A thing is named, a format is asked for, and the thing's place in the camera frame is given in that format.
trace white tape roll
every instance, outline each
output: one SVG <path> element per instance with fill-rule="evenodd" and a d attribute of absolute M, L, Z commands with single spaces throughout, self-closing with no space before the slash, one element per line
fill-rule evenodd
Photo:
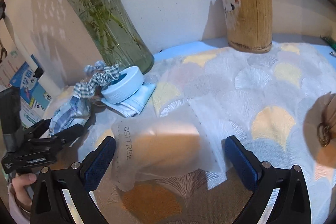
<path fill-rule="evenodd" d="M 120 72 L 120 79 L 108 85 L 101 93 L 110 104 L 118 104 L 132 96 L 143 84 L 144 77 L 138 67 L 130 67 Z"/>

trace human hand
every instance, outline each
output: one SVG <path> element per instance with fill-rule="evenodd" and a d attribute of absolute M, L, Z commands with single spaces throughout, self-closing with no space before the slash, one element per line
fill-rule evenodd
<path fill-rule="evenodd" d="M 25 190 L 25 186 L 31 185 L 36 181 L 35 174 L 18 175 L 12 179 L 13 188 L 15 191 L 16 204 L 21 206 L 26 211 L 30 212 L 32 200 Z"/>

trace round object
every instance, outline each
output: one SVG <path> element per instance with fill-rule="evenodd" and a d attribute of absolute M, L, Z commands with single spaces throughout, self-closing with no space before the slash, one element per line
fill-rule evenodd
<path fill-rule="evenodd" d="M 331 133 L 329 132 L 330 127 L 325 125 L 323 122 L 317 127 L 317 137 L 319 138 L 320 144 L 325 147 L 330 143 Z"/>
<path fill-rule="evenodd" d="M 297 172 L 301 172 L 301 167 L 298 165 L 294 165 L 294 170 Z"/>
<path fill-rule="evenodd" d="M 72 169 L 78 169 L 80 167 L 80 163 L 79 162 L 74 162 L 72 165 L 71 165 L 71 168 Z"/>
<path fill-rule="evenodd" d="M 241 52 L 265 53 L 272 47 L 272 0 L 223 0 L 227 40 Z"/>
<path fill-rule="evenodd" d="M 271 164 L 268 161 L 263 161 L 262 165 L 263 165 L 263 167 L 265 167 L 267 169 L 271 167 Z"/>
<path fill-rule="evenodd" d="M 41 172 L 42 172 L 43 174 L 47 173 L 48 171 L 49 171 L 49 168 L 48 168 L 48 167 L 43 167 L 42 170 L 41 170 Z"/>
<path fill-rule="evenodd" d="M 110 104 L 118 104 L 132 96 L 143 84 L 144 77 L 138 67 L 130 67 L 120 72 L 116 83 L 102 88 L 101 94 Z"/>

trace bracelet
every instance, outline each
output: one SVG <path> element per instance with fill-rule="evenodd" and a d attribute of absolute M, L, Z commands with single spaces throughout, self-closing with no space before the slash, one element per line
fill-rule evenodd
<path fill-rule="evenodd" d="M 20 208 L 21 210 L 23 210 L 24 212 L 30 214 L 30 212 L 28 212 L 26 209 L 24 209 L 21 205 L 19 205 L 19 208 Z"/>

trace glass vase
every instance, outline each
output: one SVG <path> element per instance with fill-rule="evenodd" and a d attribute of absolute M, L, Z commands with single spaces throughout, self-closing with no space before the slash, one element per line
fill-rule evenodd
<path fill-rule="evenodd" d="M 154 57 L 142 41 L 120 0 L 68 0 L 107 65 L 120 70 L 138 66 L 148 72 Z"/>

